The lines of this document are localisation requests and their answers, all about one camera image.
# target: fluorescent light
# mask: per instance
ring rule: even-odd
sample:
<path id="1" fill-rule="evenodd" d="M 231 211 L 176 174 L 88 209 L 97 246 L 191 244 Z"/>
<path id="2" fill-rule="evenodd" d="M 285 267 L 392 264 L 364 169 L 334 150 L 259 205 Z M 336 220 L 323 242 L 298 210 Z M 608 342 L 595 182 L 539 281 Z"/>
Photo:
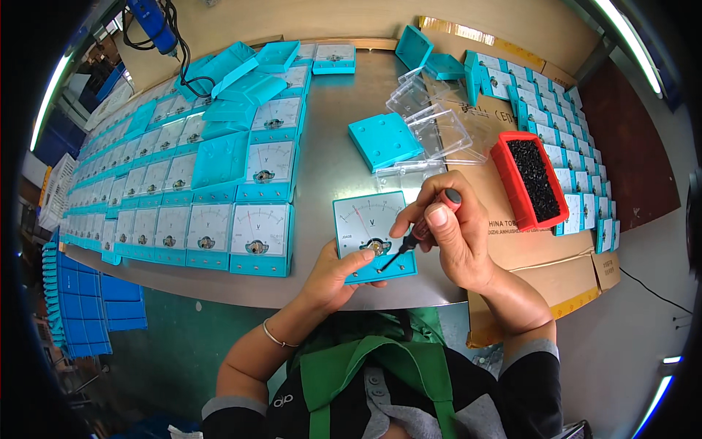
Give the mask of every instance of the fluorescent light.
<path id="1" fill-rule="evenodd" d="M 71 57 L 69 55 L 64 55 L 59 61 L 56 69 L 53 71 L 53 76 L 46 87 L 46 92 L 44 94 L 44 100 L 41 102 L 39 107 L 39 113 L 37 113 L 37 120 L 34 122 L 34 131 L 32 132 L 32 142 L 29 144 L 29 150 L 34 151 L 34 147 L 37 146 L 37 140 L 39 139 L 39 130 L 41 129 L 41 123 L 44 121 L 44 116 L 46 116 L 46 109 L 48 104 L 51 102 L 51 97 L 53 96 L 54 90 L 58 85 L 58 80 L 61 79 L 63 70 L 65 70 L 68 65 L 68 60 Z"/>
<path id="2" fill-rule="evenodd" d="M 648 79 L 649 84 L 651 84 L 651 88 L 656 94 L 660 94 L 661 85 L 658 83 L 658 79 L 656 78 L 651 63 L 649 63 L 649 59 L 646 57 L 646 53 L 644 53 L 644 49 L 641 47 L 641 44 L 639 44 L 639 40 L 634 35 L 634 32 L 626 24 L 626 21 L 624 21 L 617 8 L 614 7 L 610 0 L 592 0 L 592 2 L 599 6 L 607 18 L 612 21 L 612 24 L 616 27 L 621 36 L 624 37 L 624 41 L 626 41 L 634 52 L 636 61 L 638 61 L 644 71 L 644 75 L 646 75 L 646 79 Z"/>
<path id="3" fill-rule="evenodd" d="M 649 407 L 649 411 L 646 412 L 646 416 L 644 416 L 644 420 L 641 421 L 639 428 L 636 429 L 636 433 L 634 433 L 634 436 L 632 436 L 633 438 L 635 438 L 636 435 L 639 434 L 639 431 L 641 430 L 641 428 L 644 426 L 646 421 L 648 421 L 649 417 L 651 416 L 651 414 L 654 412 L 654 410 L 658 406 L 658 403 L 661 401 L 661 398 L 665 394 L 665 390 L 668 388 L 668 386 L 670 385 L 670 382 L 672 380 L 673 380 L 672 375 L 665 376 L 661 380 L 661 385 L 658 386 L 658 391 L 656 391 L 656 396 L 654 397 L 654 400 L 651 401 L 651 406 Z"/>

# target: silver bracelet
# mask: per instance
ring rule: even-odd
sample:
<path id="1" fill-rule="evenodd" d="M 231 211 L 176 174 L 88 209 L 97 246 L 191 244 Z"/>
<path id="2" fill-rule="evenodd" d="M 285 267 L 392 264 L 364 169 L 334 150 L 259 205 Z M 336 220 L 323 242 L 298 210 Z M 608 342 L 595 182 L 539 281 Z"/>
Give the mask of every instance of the silver bracelet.
<path id="1" fill-rule="evenodd" d="M 261 325 L 261 326 L 263 326 L 263 331 L 265 332 L 265 334 L 268 336 L 269 339 L 273 340 L 273 341 L 274 341 L 278 346 L 280 346 L 281 348 L 284 348 L 285 346 L 290 346 L 291 348 L 297 348 L 297 347 L 299 346 L 298 344 L 289 344 L 289 343 L 286 343 L 286 342 L 284 342 L 284 341 L 278 341 L 278 340 L 276 340 L 275 337 L 273 337 L 273 336 L 270 334 L 270 332 L 268 332 L 268 328 L 265 327 L 265 323 L 266 323 L 269 319 L 270 319 L 270 317 L 269 317 L 268 319 L 266 319 L 266 320 L 263 320 L 263 325 Z"/>

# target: wooden board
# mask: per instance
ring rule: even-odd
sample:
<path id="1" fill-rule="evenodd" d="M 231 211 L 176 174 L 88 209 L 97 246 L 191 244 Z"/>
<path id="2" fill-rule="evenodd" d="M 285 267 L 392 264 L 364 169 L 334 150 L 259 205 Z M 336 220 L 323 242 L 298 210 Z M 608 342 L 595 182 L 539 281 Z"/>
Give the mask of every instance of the wooden board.
<path id="1" fill-rule="evenodd" d="M 405 25 L 425 15 L 474 27 L 553 62 L 573 74 L 598 41 L 590 29 L 560 0 L 227 0 L 209 8 L 202 2 L 174 2 L 178 27 L 193 59 L 273 34 L 285 39 L 329 37 L 399 38 Z M 129 28 L 132 41 L 146 36 L 140 26 Z M 137 51 L 115 41 L 136 89 L 154 85 L 178 67 L 158 51 Z"/>
<path id="2" fill-rule="evenodd" d="M 580 95 L 590 132 L 607 167 L 621 232 L 680 207 L 663 142 L 646 107 L 614 61 L 607 58 L 580 89 Z"/>

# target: screwdriver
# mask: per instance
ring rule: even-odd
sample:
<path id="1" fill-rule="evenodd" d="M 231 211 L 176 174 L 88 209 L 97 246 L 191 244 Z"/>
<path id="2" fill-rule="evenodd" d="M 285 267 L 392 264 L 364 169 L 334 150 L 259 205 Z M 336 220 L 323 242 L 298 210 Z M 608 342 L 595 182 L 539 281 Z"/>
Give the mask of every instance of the screwdriver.
<path id="1" fill-rule="evenodd" d="M 450 210 L 454 213 L 461 207 L 461 194 L 459 194 L 455 189 L 443 189 L 434 198 L 434 203 L 444 203 Z M 397 253 L 386 263 L 378 272 L 383 272 L 390 264 L 399 257 L 399 255 L 404 254 L 407 250 L 412 250 L 417 247 L 417 244 L 431 237 L 432 233 L 429 231 L 429 226 L 427 221 L 424 219 L 424 213 L 422 213 L 421 218 L 412 227 L 412 232 L 404 237 L 402 240 L 402 245 L 399 246 Z"/>

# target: hand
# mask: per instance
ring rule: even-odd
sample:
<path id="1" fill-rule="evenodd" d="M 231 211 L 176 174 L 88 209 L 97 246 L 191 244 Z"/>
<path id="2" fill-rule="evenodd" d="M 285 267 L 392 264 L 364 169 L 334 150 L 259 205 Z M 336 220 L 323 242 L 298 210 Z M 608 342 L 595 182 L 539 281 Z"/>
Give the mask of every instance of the hand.
<path id="1" fill-rule="evenodd" d="M 447 188 L 461 194 L 461 207 L 455 214 L 443 203 L 431 204 Z M 487 252 L 487 209 L 463 174 L 454 170 L 428 178 L 417 201 L 397 215 L 390 236 L 404 235 L 410 223 L 417 222 L 422 214 L 434 235 L 420 243 L 422 251 L 426 253 L 438 246 L 441 267 L 454 284 L 475 292 L 484 289 L 495 271 Z"/>
<path id="2" fill-rule="evenodd" d="M 351 273 L 370 264 L 375 257 L 373 250 L 359 250 L 339 259 L 336 240 L 331 240 L 322 247 L 317 263 L 305 281 L 298 297 L 305 299 L 311 306 L 320 307 L 327 313 L 335 313 L 353 295 L 361 285 L 383 288 L 385 280 L 370 284 L 344 285 Z"/>

